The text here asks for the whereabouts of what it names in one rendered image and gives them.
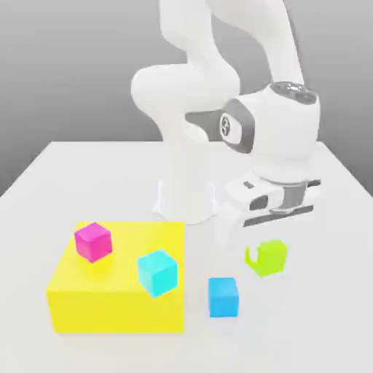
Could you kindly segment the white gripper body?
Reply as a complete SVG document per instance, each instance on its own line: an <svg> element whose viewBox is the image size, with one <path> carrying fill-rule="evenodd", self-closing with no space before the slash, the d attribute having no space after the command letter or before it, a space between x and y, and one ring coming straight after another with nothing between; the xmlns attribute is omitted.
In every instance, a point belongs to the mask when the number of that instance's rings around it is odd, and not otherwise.
<svg viewBox="0 0 373 373"><path fill-rule="evenodd" d="M273 211L249 211L247 208L239 208L232 203L224 204L224 250L232 251L234 242L240 230L246 227L254 227L267 222L287 219L293 216L310 213L314 210L313 205L295 208L291 212Z"/></svg>

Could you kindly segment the small lime green cube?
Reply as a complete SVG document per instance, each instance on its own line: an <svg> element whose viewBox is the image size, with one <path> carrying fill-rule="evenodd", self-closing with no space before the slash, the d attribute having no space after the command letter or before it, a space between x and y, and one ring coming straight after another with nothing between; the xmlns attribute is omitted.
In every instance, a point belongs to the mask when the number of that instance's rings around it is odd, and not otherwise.
<svg viewBox="0 0 373 373"><path fill-rule="evenodd" d="M259 244L257 261L250 257L250 249L246 249L246 264L260 277L282 272L285 267L288 253L287 246L281 240L268 240Z"/></svg>

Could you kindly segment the small blue cube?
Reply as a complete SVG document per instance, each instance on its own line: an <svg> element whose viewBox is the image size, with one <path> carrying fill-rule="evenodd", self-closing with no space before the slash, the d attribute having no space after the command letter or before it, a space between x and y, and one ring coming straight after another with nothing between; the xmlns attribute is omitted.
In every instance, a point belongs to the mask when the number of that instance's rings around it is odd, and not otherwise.
<svg viewBox="0 0 373 373"><path fill-rule="evenodd" d="M239 292L234 278L208 279L209 313L212 318L237 317Z"/></svg>

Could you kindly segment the small cyan cube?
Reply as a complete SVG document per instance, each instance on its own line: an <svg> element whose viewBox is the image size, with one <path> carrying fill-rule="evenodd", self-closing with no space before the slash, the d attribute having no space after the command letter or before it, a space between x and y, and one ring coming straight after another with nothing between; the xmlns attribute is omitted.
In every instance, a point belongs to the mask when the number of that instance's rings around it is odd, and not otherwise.
<svg viewBox="0 0 373 373"><path fill-rule="evenodd" d="M138 282L157 298L178 286L178 263L163 249L137 259Z"/></svg>

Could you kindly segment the small magenta cube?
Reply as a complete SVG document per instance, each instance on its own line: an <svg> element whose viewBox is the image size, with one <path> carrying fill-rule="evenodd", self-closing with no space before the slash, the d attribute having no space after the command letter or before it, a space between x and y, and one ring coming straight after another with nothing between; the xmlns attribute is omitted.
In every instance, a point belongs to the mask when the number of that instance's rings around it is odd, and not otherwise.
<svg viewBox="0 0 373 373"><path fill-rule="evenodd" d="M111 232L94 222L74 233L76 251L90 263L112 252Z"/></svg>

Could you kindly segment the large yellow box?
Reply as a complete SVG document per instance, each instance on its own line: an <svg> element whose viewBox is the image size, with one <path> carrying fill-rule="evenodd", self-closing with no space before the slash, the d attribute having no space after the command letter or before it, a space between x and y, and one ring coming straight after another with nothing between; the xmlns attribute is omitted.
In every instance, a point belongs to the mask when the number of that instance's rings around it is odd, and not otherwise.
<svg viewBox="0 0 373 373"><path fill-rule="evenodd" d="M181 333L184 330L184 233L180 221L102 221L111 254L94 263L71 238L46 289L57 333ZM138 281L137 260L158 249L178 265L178 285L156 298Z"/></svg>

